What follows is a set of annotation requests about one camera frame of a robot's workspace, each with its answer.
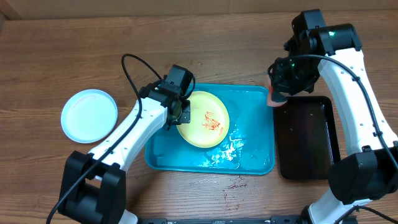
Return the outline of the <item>yellow plate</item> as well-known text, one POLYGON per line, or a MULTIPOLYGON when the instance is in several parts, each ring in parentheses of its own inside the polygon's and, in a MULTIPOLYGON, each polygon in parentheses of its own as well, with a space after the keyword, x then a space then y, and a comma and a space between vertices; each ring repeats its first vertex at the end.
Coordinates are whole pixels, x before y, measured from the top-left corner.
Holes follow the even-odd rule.
POLYGON ((193 146, 210 148, 219 144, 229 130, 229 114, 224 103, 205 91, 194 91, 190 101, 190 122, 177 130, 193 146))

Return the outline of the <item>pink sponge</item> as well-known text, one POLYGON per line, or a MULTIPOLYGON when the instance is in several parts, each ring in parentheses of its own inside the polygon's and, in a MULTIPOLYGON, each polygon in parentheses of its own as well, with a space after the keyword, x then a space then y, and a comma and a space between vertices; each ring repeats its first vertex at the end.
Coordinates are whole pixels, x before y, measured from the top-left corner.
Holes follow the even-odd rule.
POLYGON ((271 85, 270 76, 267 76, 268 83, 268 96, 267 96, 267 105, 270 107, 279 107, 287 102, 287 98, 278 91, 275 91, 271 85))

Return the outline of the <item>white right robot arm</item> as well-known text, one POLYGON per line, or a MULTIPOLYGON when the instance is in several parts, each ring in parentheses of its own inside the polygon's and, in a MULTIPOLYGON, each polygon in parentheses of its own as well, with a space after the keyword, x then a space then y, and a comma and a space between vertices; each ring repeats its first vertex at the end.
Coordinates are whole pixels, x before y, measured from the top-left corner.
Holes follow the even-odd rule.
POLYGON ((319 9, 292 20, 288 56, 267 69, 268 104, 312 92, 326 82, 345 132, 347 157, 333 164, 329 188, 296 217, 297 223, 354 223, 353 212, 397 191, 397 135, 389 127, 366 74, 359 36, 351 24, 328 26, 319 9))

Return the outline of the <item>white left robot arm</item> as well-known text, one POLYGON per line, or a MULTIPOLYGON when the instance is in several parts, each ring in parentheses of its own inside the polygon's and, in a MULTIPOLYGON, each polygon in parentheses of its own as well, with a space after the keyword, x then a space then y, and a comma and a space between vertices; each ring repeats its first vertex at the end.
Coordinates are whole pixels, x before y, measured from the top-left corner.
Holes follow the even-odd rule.
POLYGON ((173 65, 165 78, 142 88, 133 110, 101 144, 68 157, 51 214, 79 223, 139 223, 126 209, 126 173, 156 131, 190 122, 194 87, 193 73, 173 65))

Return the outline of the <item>light blue plate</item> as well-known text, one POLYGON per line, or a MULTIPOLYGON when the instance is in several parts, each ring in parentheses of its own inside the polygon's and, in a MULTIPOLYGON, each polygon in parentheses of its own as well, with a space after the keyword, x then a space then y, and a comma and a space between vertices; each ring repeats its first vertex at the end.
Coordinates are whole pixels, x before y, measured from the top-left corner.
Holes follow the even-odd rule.
POLYGON ((73 95, 63 107, 60 123, 72 141, 89 144, 103 139, 115 127, 118 107, 105 91, 83 90, 73 95))

